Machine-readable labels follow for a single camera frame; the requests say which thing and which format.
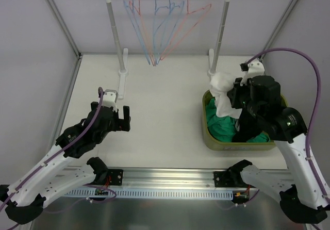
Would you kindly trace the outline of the white tank top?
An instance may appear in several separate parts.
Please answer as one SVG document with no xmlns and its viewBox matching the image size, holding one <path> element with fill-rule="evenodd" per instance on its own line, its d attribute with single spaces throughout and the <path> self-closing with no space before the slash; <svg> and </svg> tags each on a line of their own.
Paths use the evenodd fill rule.
<svg viewBox="0 0 330 230">
<path fill-rule="evenodd" d="M 217 72 L 210 80 L 210 93 L 214 97 L 216 106 L 216 116 L 231 117 L 238 119 L 242 112 L 241 109 L 234 109 L 231 106 L 227 93 L 233 88 L 235 77 L 226 72 Z"/>
</svg>

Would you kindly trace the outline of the black tank top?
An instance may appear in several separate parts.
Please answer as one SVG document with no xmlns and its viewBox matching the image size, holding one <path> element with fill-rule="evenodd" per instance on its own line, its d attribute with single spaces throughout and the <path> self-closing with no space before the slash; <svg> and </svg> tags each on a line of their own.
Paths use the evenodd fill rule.
<svg viewBox="0 0 330 230">
<path fill-rule="evenodd" d="M 246 109 L 243 109 L 236 122 L 236 133 L 232 137 L 232 142 L 243 143 L 261 134 L 262 130 L 257 124 L 257 119 Z"/>
</svg>

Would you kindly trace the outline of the green tank top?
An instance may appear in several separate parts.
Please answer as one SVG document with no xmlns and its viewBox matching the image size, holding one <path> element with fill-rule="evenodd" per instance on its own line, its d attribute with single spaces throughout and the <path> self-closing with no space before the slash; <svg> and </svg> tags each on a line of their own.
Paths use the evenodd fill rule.
<svg viewBox="0 0 330 230">
<path fill-rule="evenodd" d="M 215 98 L 213 97 L 206 106 L 207 127 L 212 136 L 221 142 L 232 142 L 232 137 L 236 133 L 236 122 L 238 119 L 231 117 L 219 118 L 216 116 Z M 248 140 L 250 143 L 270 142 L 270 137 L 262 130 L 261 134 Z"/>
</svg>

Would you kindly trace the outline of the pink wire hanger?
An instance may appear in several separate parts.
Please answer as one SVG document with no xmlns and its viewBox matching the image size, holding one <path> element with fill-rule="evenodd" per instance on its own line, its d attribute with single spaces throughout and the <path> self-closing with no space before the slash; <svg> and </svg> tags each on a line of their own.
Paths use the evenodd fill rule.
<svg viewBox="0 0 330 230">
<path fill-rule="evenodd" d="M 140 22 L 140 24 L 138 26 L 139 26 L 139 29 L 140 29 L 140 34 L 141 34 L 143 43 L 144 43 L 144 48 L 145 48 L 146 54 L 149 58 L 149 63 L 153 67 L 155 67 L 156 62 L 155 62 L 155 58 L 154 58 L 153 51 L 152 51 L 152 48 L 151 48 L 149 34 L 147 32 L 146 25 L 145 25 L 145 22 L 144 22 L 144 18 L 143 18 L 143 15 L 142 15 L 140 0 L 137 0 L 136 3 L 135 3 L 134 0 L 131 0 L 131 7 L 132 7 L 132 10 L 133 10 L 133 15 L 135 15 L 135 14 L 138 15 L 138 17 L 135 17 L 135 19 L 138 18 L 139 22 Z"/>
</svg>

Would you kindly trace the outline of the light blue wire hanger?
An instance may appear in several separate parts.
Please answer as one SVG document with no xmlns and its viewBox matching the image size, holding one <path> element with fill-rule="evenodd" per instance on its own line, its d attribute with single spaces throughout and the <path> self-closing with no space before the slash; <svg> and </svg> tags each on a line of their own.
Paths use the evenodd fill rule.
<svg viewBox="0 0 330 230">
<path fill-rule="evenodd" d="M 131 21 L 133 29 L 136 33 L 136 36 L 137 36 L 138 41 L 140 43 L 140 46 L 142 48 L 142 51 L 143 51 L 143 53 L 146 57 L 146 60 L 147 60 L 148 64 L 151 65 L 149 63 L 149 58 L 146 54 L 146 51 L 145 51 L 145 48 L 144 48 L 144 43 L 143 43 L 143 40 L 142 40 L 142 37 L 141 37 L 141 34 L 140 34 L 140 29 L 139 29 L 139 26 L 138 26 L 140 24 L 139 19 L 138 18 L 135 19 L 135 17 L 138 17 L 138 15 L 137 14 L 133 15 L 133 10 L 132 10 L 132 7 L 131 7 L 131 0 L 127 0 L 127 1 L 124 0 L 123 3 L 124 3 L 125 10 L 127 12 L 127 15 L 129 17 L 129 20 Z"/>
</svg>

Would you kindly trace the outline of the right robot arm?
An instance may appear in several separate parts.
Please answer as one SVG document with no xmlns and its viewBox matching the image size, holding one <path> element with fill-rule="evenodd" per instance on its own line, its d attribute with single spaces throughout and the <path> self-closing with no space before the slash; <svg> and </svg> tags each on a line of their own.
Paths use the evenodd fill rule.
<svg viewBox="0 0 330 230">
<path fill-rule="evenodd" d="M 294 223 L 316 225 L 325 220 L 329 186 L 311 156 L 306 124 L 296 109 L 284 105 L 280 84 L 266 75 L 249 78 L 245 83 L 236 78 L 227 95 L 231 106 L 242 111 L 256 134 L 268 134 L 293 178 L 292 183 L 281 182 L 242 160 L 226 171 L 231 183 L 236 187 L 251 185 L 267 194 Z"/>
</svg>

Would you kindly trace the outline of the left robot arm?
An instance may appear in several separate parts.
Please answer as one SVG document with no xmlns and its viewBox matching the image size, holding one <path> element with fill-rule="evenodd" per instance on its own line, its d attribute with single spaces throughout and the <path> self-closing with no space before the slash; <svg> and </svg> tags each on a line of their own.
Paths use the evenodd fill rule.
<svg viewBox="0 0 330 230">
<path fill-rule="evenodd" d="M 99 157 L 89 158 L 77 171 L 63 177 L 58 172 L 93 150 L 109 132 L 130 131 L 130 108 L 123 106 L 123 118 L 114 107 L 91 103 L 88 116 L 68 127 L 50 151 L 25 176 L 11 185 L 1 185 L 1 210 L 17 225 L 36 219 L 44 209 L 76 187 L 117 185 L 117 172 Z"/>
</svg>

